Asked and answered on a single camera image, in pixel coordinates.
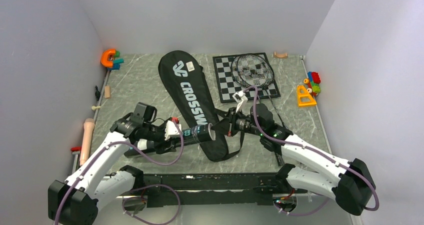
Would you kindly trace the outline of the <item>black shuttlecock tube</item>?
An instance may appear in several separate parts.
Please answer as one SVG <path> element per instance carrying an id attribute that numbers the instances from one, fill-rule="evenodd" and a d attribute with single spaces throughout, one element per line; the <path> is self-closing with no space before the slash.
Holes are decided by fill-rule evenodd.
<path id="1" fill-rule="evenodd" d="M 209 135 L 208 124 L 196 125 L 182 130 L 183 145 L 188 146 L 211 142 L 212 140 Z M 181 144 L 181 138 L 176 137 L 164 141 L 140 139 L 135 143 L 135 146 L 145 154 L 156 153 L 161 155 L 169 152 L 175 152 L 176 148 L 181 147 Z"/>

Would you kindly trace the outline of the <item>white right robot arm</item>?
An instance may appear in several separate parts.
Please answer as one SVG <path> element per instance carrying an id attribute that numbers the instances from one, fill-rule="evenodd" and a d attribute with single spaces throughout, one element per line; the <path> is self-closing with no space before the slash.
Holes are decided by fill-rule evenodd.
<path id="1" fill-rule="evenodd" d="M 275 122 L 273 114 L 261 103 L 250 108 L 249 114 L 231 107 L 215 109 L 221 117 L 213 129 L 232 137 L 237 133 L 259 137 L 265 149 L 292 158 L 309 167 L 305 170 L 291 163 L 284 164 L 275 174 L 275 186 L 282 193 L 306 190 L 334 200 L 347 213 L 359 216 L 371 198 L 376 198 L 376 185 L 367 165 L 325 152 Z"/>

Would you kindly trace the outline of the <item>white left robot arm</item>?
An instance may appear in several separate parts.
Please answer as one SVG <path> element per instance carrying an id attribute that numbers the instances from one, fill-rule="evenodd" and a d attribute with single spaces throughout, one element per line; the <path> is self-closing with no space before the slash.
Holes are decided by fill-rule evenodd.
<path id="1" fill-rule="evenodd" d="M 138 152 L 150 162 L 159 162 L 146 151 L 167 153 L 176 145 L 184 147 L 187 139 L 178 119 L 170 117 L 161 125 L 154 125 L 157 109 L 139 102 L 135 110 L 116 120 L 97 150 L 64 181 L 54 180 L 47 190 L 48 217 L 55 225 L 91 225 L 98 213 L 116 197 L 128 192 L 137 195 L 147 185 L 144 172 L 131 165 L 121 167 L 115 175 L 105 179 L 108 171 L 128 150 Z"/>

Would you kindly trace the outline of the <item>white round tube lid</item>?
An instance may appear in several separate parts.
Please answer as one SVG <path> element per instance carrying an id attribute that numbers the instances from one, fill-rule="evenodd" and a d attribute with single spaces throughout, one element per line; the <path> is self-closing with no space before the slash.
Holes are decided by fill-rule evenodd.
<path id="1" fill-rule="evenodd" d="M 208 133 L 209 133 L 210 140 L 215 141 L 216 140 L 216 132 L 213 129 L 212 123 L 208 124 Z"/>

